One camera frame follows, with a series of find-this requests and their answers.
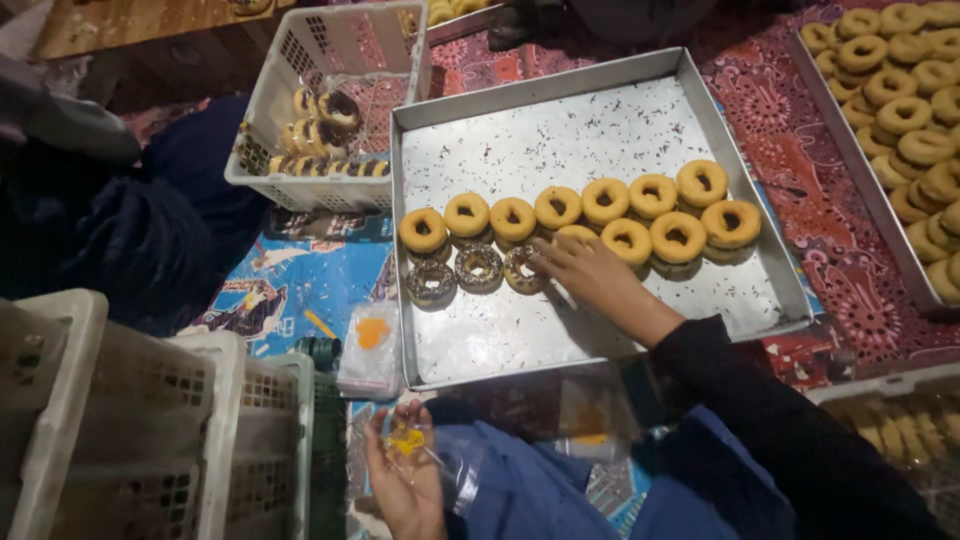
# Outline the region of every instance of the red patterned cloth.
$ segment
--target red patterned cloth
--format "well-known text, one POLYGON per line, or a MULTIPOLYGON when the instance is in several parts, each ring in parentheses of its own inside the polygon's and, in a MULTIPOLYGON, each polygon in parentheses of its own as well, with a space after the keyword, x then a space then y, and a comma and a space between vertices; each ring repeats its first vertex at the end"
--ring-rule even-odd
MULTIPOLYGON (((683 44, 723 105, 733 135, 826 313, 806 330, 763 340, 775 373, 798 388, 960 360, 960 324, 923 319, 853 185, 785 41, 807 22, 888 1, 833 2, 767 18, 711 16, 683 44)), ((582 29, 505 53, 486 33, 433 48, 432 96, 532 79, 629 54, 582 29)))

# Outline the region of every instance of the person's left hand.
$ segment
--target person's left hand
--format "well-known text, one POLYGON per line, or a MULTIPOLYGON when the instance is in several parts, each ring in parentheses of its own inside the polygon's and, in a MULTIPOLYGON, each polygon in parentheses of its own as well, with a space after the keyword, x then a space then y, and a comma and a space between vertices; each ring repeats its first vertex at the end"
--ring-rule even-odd
MULTIPOLYGON (((437 463, 422 449, 406 456, 390 451, 391 462, 380 439, 386 417, 387 409, 381 408, 364 428, 370 488, 383 512, 383 521, 395 540, 444 540, 444 494, 437 463)), ((423 431, 423 446, 433 450, 433 420, 419 400, 396 406, 391 430, 398 422, 407 427, 417 425, 423 431)))

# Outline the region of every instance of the silver tray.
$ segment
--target silver tray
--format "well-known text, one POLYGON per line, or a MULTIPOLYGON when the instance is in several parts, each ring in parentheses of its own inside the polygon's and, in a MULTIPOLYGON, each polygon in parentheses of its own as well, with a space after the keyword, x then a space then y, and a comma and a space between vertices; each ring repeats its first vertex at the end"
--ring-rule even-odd
POLYGON ((484 30, 493 19, 493 13, 499 10, 501 6, 501 4, 497 4, 431 26, 426 29, 426 42, 432 47, 484 30))
MULTIPOLYGON (((397 222, 406 209, 443 212, 464 191, 491 204, 512 196, 532 203, 554 184, 579 191, 594 177, 629 183, 716 160, 730 175, 731 196, 762 209, 755 251, 735 266, 704 261, 692 277, 642 273, 644 284, 687 317, 723 314, 734 341, 812 320, 790 256, 683 48, 395 109, 391 152, 397 222)), ((559 286, 530 297, 506 283, 485 296, 458 291, 446 309, 421 311, 406 295, 410 262, 403 249, 396 253, 404 374, 414 390, 642 351, 559 286)))
POLYGON ((806 50, 800 34, 794 34, 787 39, 787 50, 797 65, 797 70, 804 79, 806 87, 810 90, 813 103, 824 116, 824 123, 833 135, 833 140, 840 149, 840 155, 843 156, 853 177, 853 183, 874 217, 876 227, 890 247, 890 251, 893 252, 897 267, 903 274, 903 284, 906 286, 907 294, 917 305, 917 310, 934 319, 955 318, 960 314, 960 307, 944 304, 930 285, 924 267, 910 248, 910 242, 907 241, 900 220, 890 206, 883 186, 876 179, 870 160, 860 150, 856 135, 844 119, 840 105, 830 94, 827 81, 824 80, 813 57, 806 50))

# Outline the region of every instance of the hand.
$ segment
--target hand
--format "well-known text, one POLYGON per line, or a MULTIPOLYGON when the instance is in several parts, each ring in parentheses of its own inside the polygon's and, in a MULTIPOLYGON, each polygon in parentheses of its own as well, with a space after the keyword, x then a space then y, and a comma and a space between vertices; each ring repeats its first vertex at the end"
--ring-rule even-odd
MULTIPOLYGON (((395 540, 445 540, 444 493, 437 463, 423 450, 414 450, 408 456, 390 451, 392 463, 380 439, 386 417, 387 409, 381 408, 364 428, 370 488, 383 512, 383 521, 395 540)), ((396 406, 391 430, 398 422, 408 427, 418 425, 424 446, 434 448, 433 419, 419 400, 396 406)))
POLYGON ((541 238, 534 244, 546 257, 533 257, 573 296, 602 311, 621 330, 647 349, 683 323, 684 318, 643 286, 634 270, 599 239, 554 234, 557 247, 541 238))

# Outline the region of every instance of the wooden surface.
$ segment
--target wooden surface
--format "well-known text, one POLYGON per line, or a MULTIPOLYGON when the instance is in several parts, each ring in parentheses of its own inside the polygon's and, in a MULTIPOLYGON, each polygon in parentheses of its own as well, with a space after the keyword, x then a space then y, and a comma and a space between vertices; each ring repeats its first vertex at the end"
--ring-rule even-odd
POLYGON ((33 57, 51 60, 272 17, 296 0, 275 0, 265 12, 233 14, 228 0, 55 0, 33 57))

